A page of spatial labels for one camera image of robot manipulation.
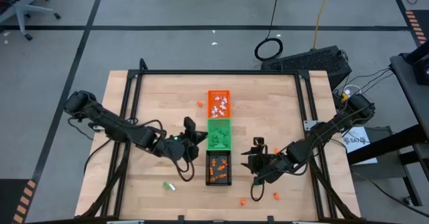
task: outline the metal frame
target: metal frame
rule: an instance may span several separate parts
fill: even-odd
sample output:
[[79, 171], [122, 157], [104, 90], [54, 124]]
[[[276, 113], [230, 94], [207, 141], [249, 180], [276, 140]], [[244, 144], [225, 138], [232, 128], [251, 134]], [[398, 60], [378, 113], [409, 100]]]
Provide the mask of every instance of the metal frame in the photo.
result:
[[[132, 107], [131, 107], [130, 118], [134, 118], [136, 116], [137, 106], [138, 106], [138, 101], [139, 101], [139, 96], [140, 96], [141, 83], [142, 83], [143, 76], [145, 74], [254, 74], [254, 75], [265, 75], [265, 74], [276, 75], [276, 74], [279, 74], [279, 75], [290, 75], [290, 76], [292, 75], [295, 78], [296, 92], [297, 92], [297, 96], [298, 96], [298, 105], [300, 107], [301, 120], [302, 120], [302, 128], [303, 128], [304, 135], [305, 135], [306, 130], [304, 127], [304, 121], [307, 120], [307, 114], [306, 114], [306, 109], [305, 109], [305, 105], [304, 105], [304, 97], [302, 94], [302, 87], [301, 87], [301, 82], [300, 82], [300, 79], [304, 78], [305, 83], [306, 83], [306, 91], [307, 91], [307, 95], [308, 95], [308, 100], [310, 103], [312, 120], [317, 120], [316, 104], [314, 102], [314, 96], [312, 93], [312, 87], [311, 87], [311, 83], [310, 83], [310, 75], [308, 74], [307, 70], [283, 70], [283, 69], [281, 69], [279, 72], [262, 71], [262, 70], [148, 70], [143, 59], [140, 60], [139, 70], [128, 70], [127, 82], [125, 84], [125, 90], [124, 90], [124, 95], [123, 95], [120, 117], [125, 118], [125, 111], [127, 109], [127, 102], [128, 102], [130, 91], [131, 91], [131, 83], [132, 83], [133, 79], [137, 76], [137, 82], [136, 82], [135, 92], [134, 92], [134, 96], [133, 96], [133, 103], [132, 103]], [[107, 179], [108, 181], [110, 181], [112, 179], [112, 176], [115, 173], [117, 159], [118, 159], [118, 153], [119, 153], [119, 145], [120, 145], [120, 143], [115, 142], [113, 152], [112, 152], [110, 168], [109, 168], [109, 175], [108, 175], [108, 179]], [[126, 149], [129, 150], [130, 147], [131, 147], [131, 144], [125, 144]], [[329, 181], [329, 173], [328, 173], [328, 166], [326, 163], [326, 156], [325, 156], [322, 148], [319, 148], [318, 151], [320, 152], [319, 153], [319, 155], [320, 155], [320, 166], [321, 166], [322, 173], [323, 173], [324, 177]], [[124, 151], [124, 153], [127, 153], [127, 156], [123, 156], [123, 158], [128, 159], [129, 151]], [[118, 218], [119, 218], [119, 215], [121, 212], [121, 204], [122, 204], [122, 198], [123, 198], [123, 191], [125, 188], [126, 174], [127, 174], [127, 165], [126, 165], [123, 173], [121, 173], [121, 177], [119, 179], [119, 184], [118, 184], [116, 201], [115, 201], [113, 216], [118, 217]], [[322, 204], [322, 199], [320, 196], [319, 184], [318, 184], [318, 180], [314, 176], [314, 174], [312, 173], [311, 175], [312, 175], [312, 185], [313, 185], [313, 191], [314, 191], [314, 201], [316, 203], [316, 210], [317, 210], [317, 214], [318, 214], [318, 219], [321, 220], [321, 219], [325, 218], [325, 216], [323, 213], [323, 204]], [[328, 195], [326, 195], [326, 197], [328, 200], [330, 218], [337, 218], [335, 205], [334, 205], [332, 199]], [[102, 210], [101, 210], [101, 216], [102, 217], [107, 216], [107, 209], [109, 208], [109, 199], [110, 199], [110, 195], [108, 194], [104, 203], [103, 203], [103, 206], [102, 206]], [[286, 221], [286, 222], [274, 221], [272, 216], [268, 216], [267, 220], [268, 220], [268, 223], [291, 223], [289, 221]], [[145, 223], [149, 223], [149, 222], [150, 223], [165, 223], [165, 221], [148, 221], [148, 220], [145, 220]], [[179, 216], [177, 222], [178, 223], [184, 223], [184, 216]], [[206, 223], [206, 222], [207, 221], [193, 221], [193, 223]], [[261, 221], [261, 222], [259, 222], [259, 221], [249, 221], [249, 222], [248, 221], [228, 221], [228, 223], [267, 223], [267, 221]]]

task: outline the orange object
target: orange object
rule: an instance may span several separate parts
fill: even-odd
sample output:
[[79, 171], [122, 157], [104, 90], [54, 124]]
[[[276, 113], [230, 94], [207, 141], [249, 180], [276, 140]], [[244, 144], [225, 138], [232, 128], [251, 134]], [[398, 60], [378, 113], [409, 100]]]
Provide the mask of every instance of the orange object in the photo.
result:
[[[207, 117], [212, 118], [212, 108], [214, 106], [217, 107], [218, 110], [221, 110], [225, 116], [222, 116], [218, 114], [217, 118], [231, 118], [231, 94], [228, 90], [211, 90], [207, 94], [208, 101], [207, 101]], [[223, 98], [227, 98], [227, 102], [225, 103], [225, 107], [227, 109], [221, 109], [221, 103]]]
[[240, 205], [243, 206], [244, 204], [246, 204], [246, 198], [241, 199], [240, 201]]

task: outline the small orange toy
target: small orange toy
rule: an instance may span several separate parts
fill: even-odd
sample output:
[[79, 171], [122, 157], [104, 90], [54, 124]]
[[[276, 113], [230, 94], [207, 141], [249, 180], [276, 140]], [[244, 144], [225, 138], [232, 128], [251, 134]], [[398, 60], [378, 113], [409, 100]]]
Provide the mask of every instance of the small orange toy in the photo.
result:
[[246, 204], [246, 198], [241, 199], [240, 201], [240, 205], [243, 206], [244, 204]]

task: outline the office chair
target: office chair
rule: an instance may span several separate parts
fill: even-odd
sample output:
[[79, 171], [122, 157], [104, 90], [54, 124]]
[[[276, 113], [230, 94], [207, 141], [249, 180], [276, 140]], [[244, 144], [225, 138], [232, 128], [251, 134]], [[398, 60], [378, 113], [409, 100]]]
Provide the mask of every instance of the office chair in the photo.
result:
[[[32, 36], [27, 34], [25, 31], [25, 22], [24, 22], [24, 16], [27, 18], [30, 18], [31, 15], [28, 13], [30, 11], [33, 12], [54, 12], [53, 9], [45, 8], [45, 7], [39, 7], [30, 5], [35, 0], [0, 0], [4, 1], [10, 6], [0, 15], [0, 23], [5, 21], [6, 19], [9, 19], [13, 15], [16, 15], [18, 18], [19, 23], [19, 29], [21, 30], [21, 33], [27, 38], [27, 40], [32, 40]], [[58, 13], [54, 13], [54, 16], [56, 19], [60, 19], [61, 16]]]

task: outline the orange bin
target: orange bin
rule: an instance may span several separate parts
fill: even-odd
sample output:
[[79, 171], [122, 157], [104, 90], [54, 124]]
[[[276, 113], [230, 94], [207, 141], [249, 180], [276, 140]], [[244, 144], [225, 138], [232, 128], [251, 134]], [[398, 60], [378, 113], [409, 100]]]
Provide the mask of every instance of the orange bin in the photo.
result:
[[[213, 118], [212, 117], [212, 108], [214, 106], [217, 107], [218, 111], [222, 111], [225, 116], [222, 116], [220, 113], [217, 113], [218, 117], [216, 118], [231, 118], [231, 94], [229, 93], [228, 90], [211, 90], [208, 92], [208, 101], [207, 101], [207, 107], [208, 107], [208, 111], [207, 111], [207, 117], [209, 119]], [[222, 103], [222, 99], [226, 97], [227, 98], [227, 103], [225, 103], [225, 107], [227, 108], [226, 110], [221, 109], [221, 103]]]

